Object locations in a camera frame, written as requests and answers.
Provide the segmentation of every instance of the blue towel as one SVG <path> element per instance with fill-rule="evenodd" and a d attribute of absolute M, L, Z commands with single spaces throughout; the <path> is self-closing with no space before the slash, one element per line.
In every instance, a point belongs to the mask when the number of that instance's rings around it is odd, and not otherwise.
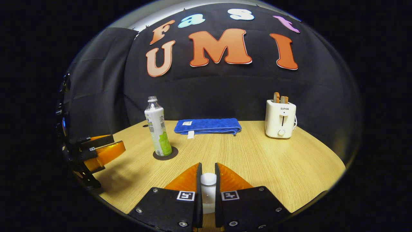
<path fill-rule="evenodd" d="M 236 118 L 223 119 L 185 119 L 179 120 L 175 133 L 187 135 L 188 131 L 194 130 L 194 134 L 233 134 L 241 131 L 242 127 Z"/>

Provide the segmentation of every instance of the table surface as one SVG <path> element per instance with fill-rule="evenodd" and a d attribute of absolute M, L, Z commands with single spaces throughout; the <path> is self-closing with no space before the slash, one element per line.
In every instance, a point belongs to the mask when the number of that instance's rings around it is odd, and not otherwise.
<path fill-rule="evenodd" d="M 179 150 L 176 157 L 153 157 L 153 143 L 146 121 L 113 135 L 126 151 L 93 174 L 102 184 L 99 194 L 108 203 L 129 213 L 151 187 L 165 187 L 190 166 L 202 163 L 203 173 L 215 173 L 221 163 L 252 186 L 266 186 L 290 211 L 328 190 L 345 171 L 340 158 L 315 137 L 296 127 L 289 139 L 266 136 L 264 121 L 240 121 L 241 132 L 195 135 L 188 139 L 173 130 L 177 121 L 166 121 L 169 142 Z M 201 231 L 220 231 L 214 213 L 205 214 Z"/>

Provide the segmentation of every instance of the black fabric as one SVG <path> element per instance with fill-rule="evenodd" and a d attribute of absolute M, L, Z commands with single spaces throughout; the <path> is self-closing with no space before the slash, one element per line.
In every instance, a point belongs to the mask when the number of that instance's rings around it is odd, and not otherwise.
<path fill-rule="evenodd" d="M 251 21 L 233 20 L 227 10 L 239 8 L 252 12 Z M 181 19 L 203 14 L 201 24 L 178 28 Z M 282 16 L 300 33 L 286 28 L 273 17 Z M 153 30 L 175 20 L 165 36 L 153 45 Z M 209 64 L 191 67 L 193 42 L 191 33 L 207 31 L 219 39 L 224 30 L 246 31 L 244 41 L 251 64 L 215 64 L 205 52 Z M 298 70 L 277 66 L 279 58 L 275 40 L 277 33 L 292 40 L 292 51 Z M 156 66 L 163 64 L 168 41 L 175 40 L 170 70 L 160 77 L 147 73 L 146 53 L 159 48 Z M 165 109 L 166 120 L 196 118 L 237 118 L 264 120 L 266 100 L 275 91 L 288 96 L 297 106 L 298 126 L 330 147 L 345 161 L 347 146 L 358 141 L 360 134 L 359 99 L 352 77 L 337 52 L 311 28 L 277 12 L 250 5 L 222 3 L 191 8 L 149 26 L 136 37 L 126 62 L 124 97 L 131 125 L 145 119 L 147 97 L 156 95 Z"/>
<path fill-rule="evenodd" d="M 113 134 L 130 125 L 123 98 L 124 67 L 137 31 L 107 28 L 69 66 L 65 106 L 71 137 Z"/>

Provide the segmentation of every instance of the towel tag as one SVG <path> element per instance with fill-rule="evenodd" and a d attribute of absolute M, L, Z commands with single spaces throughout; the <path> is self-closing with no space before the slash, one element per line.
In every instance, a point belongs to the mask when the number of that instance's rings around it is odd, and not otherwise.
<path fill-rule="evenodd" d="M 187 133 L 187 139 L 192 139 L 194 138 L 194 130 L 191 130 Z"/>

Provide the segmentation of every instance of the screw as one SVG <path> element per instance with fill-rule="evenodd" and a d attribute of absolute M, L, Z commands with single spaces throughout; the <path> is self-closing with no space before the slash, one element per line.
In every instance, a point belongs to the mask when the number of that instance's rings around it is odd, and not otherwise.
<path fill-rule="evenodd" d="M 181 227 L 186 227 L 186 226 L 187 226 L 187 222 L 181 221 L 181 222 L 179 222 L 179 226 L 181 226 Z"/>
<path fill-rule="evenodd" d="M 233 221 L 233 222 L 230 222 L 230 223 L 229 223 L 230 226 L 235 226 L 235 225 L 237 225 L 237 224 L 238 224 L 237 221 Z"/>

